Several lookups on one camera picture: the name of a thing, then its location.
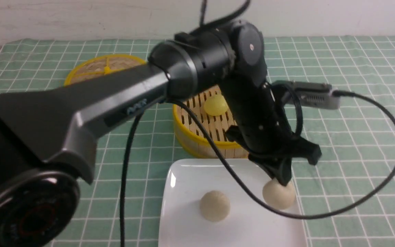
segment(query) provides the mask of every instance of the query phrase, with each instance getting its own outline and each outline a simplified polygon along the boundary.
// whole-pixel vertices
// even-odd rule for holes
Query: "robotic arm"
[[[270,84],[266,75],[262,34],[235,20],[178,33],[138,67],[49,91],[0,94],[0,247],[42,246],[66,227],[80,196],[76,179],[93,182],[101,136],[156,103],[179,103],[215,85],[237,122],[228,139],[287,185],[292,158],[315,165],[321,157],[318,144],[300,136],[301,105],[337,109],[336,96],[356,95],[335,94],[327,84]],[[286,103],[297,109],[295,132]]]

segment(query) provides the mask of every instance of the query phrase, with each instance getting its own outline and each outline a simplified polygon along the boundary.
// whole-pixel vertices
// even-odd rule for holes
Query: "bamboo steamer lid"
[[[75,67],[67,76],[64,86],[119,70],[129,69],[144,63],[143,59],[127,54],[113,54],[93,58]]]
[[[245,158],[248,152],[235,142],[229,142],[226,131],[230,125],[236,125],[231,111],[219,116],[210,116],[204,109],[205,102],[214,95],[221,95],[218,86],[214,86],[184,102],[197,116],[205,130],[215,142],[225,158]],[[199,127],[189,114],[177,105],[173,106],[174,134],[181,146],[197,158],[217,158]]]

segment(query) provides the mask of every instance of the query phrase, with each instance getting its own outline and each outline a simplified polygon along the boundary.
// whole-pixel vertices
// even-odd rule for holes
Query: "white plate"
[[[270,179],[247,159],[227,160],[246,186],[263,200]],[[211,191],[228,196],[231,211],[218,223],[199,213],[199,200]],[[299,214],[298,201],[287,212]],[[301,220],[273,214],[254,202],[238,186],[219,160],[186,159],[171,165],[164,188],[159,247],[306,247]]]

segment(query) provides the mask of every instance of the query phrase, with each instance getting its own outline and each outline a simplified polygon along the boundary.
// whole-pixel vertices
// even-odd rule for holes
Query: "black cable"
[[[139,114],[135,117],[132,126],[130,127],[129,135],[127,136],[126,151],[123,158],[123,168],[121,173],[121,188],[120,188],[120,247],[124,247],[124,197],[126,192],[126,178],[127,168],[129,167],[130,151],[133,142],[133,136],[135,136],[136,127],[140,122],[141,117],[144,113]]]
[[[196,28],[195,30],[191,31],[190,34],[193,36],[197,36],[200,33],[203,33],[208,30],[212,30],[214,28],[219,27],[222,24],[226,24],[226,23],[234,20],[235,18],[241,16],[248,9],[250,4],[251,4],[251,0],[246,0],[245,3],[243,3],[243,5],[239,9],[234,11],[233,13],[231,13],[225,17],[222,17],[220,19],[209,22],[207,24],[201,25],[198,28]]]
[[[298,97],[298,95],[296,94],[295,90],[289,86],[286,83],[273,83],[271,84],[271,90],[275,89],[277,87],[283,87],[284,89],[287,90],[287,92],[290,94],[290,97],[292,98],[292,101],[294,103],[295,106],[295,116],[297,119],[297,123],[296,123],[296,128],[295,128],[295,136],[301,136],[301,132],[303,130],[303,111],[301,108],[301,102],[300,99]],[[285,113],[284,111],[284,105],[280,105],[281,107],[281,111],[283,113]],[[287,120],[287,118],[283,118],[284,121],[284,126],[287,128],[287,130],[289,131],[290,135],[292,135],[292,129],[290,128],[290,124],[289,121]]]
[[[346,91],[334,91],[333,95],[335,97],[340,97],[340,96],[357,97],[357,98],[365,100],[365,101],[367,101],[369,103],[372,103],[373,105],[377,106],[381,111],[383,111],[383,113],[389,117],[389,119],[393,122],[393,124],[395,126],[395,118],[394,118],[394,116],[384,106],[382,106],[381,104],[377,103],[375,100],[372,100],[371,98],[365,97],[365,96],[360,95],[360,94],[356,94],[354,92],[346,92]],[[300,214],[286,213],[286,212],[277,210],[277,209],[275,209],[273,207],[270,207],[265,202],[263,202],[262,200],[257,198],[254,195],[254,193],[252,193],[248,189],[248,187],[243,183],[243,181],[239,178],[239,176],[229,166],[229,164],[227,163],[227,161],[225,160],[223,155],[220,153],[218,147],[215,145],[214,141],[211,139],[210,135],[205,130],[204,126],[201,124],[201,122],[198,120],[198,118],[196,117],[196,115],[193,113],[193,111],[190,108],[188,108],[184,103],[182,103],[180,101],[177,101],[177,100],[171,100],[170,102],[180,106],[181,108],[185,109],[185,111],[187,111],[187,113],[190,115],[190,117],[193,119],[193,121],[196,123],[196,125],[199,127],[199,129],[202,131],[202,133],[204,134],[204,136],[207,139],[207,141],[210,143],[210,146],[213,148],[214,152],[216,153],[217,157],[220,159],[220,161],[222,162],[222,164],[224,165],[226,170],[231,174],[231,176],[234,178],[234,180],[237,182],[237,184],[243,189],[243,191],[245,191],[246,194],[248,194],[248,196],[251,197],[252,200],[254,200],[258,204],[260,204],[262,207],[264,207],[265,209],[267,209],[267,210],[269,210],[269,211],[271,211],[273,213],[279,214],[280,216],[284,216],[284,217],[288,217],[288,218],[292,218],[292,219],[311,220],[311,219],[323,219],[323,218],[331,217],[331,216],[334,216],[334,215],[337,215],[337,214],[342,214],[344,212],[347,212],[347,211],[359,206],[360,204],[364,203],[369,198],[374,196],[377,192],[379,192],[381,189],[383,189],[392,180],[392,178],[395,176],[395,166],[394,166],[392,171],[390,172],[390,174],[385,178],[385,180],[382,181],[382,183],[380,183],[375,189],[373,189],[373,191],[371,191],[370,193],[368,193],[367,195],[365,195],[361,199],[357,200],[356,202],[354,202],[354,203],[352,203],[352,204],[350,204],[350,205],[348,205],[348,206],[346,206],[344,208],[341,208],[341,209],[338,209],[338,210],[335,210],[335,211],[331,211],[331,212],[328,212],[328,213],[324,213],[324,214],[313,214],[313,215],[300,215]]]
[[[199,26],[204,25],[205,13],[207,12],[207,0],[202,0],[201,17],[199,18]]]

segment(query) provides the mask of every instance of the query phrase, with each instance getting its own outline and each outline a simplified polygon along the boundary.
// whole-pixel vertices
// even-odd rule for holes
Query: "white wall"
[[[208,0],[207,19],[243,0]],[[193,29],[200,0],[0,0],[0,44],[22,38],[166,38]],[[394,0],[252,0],[265,36],[395,35]]]

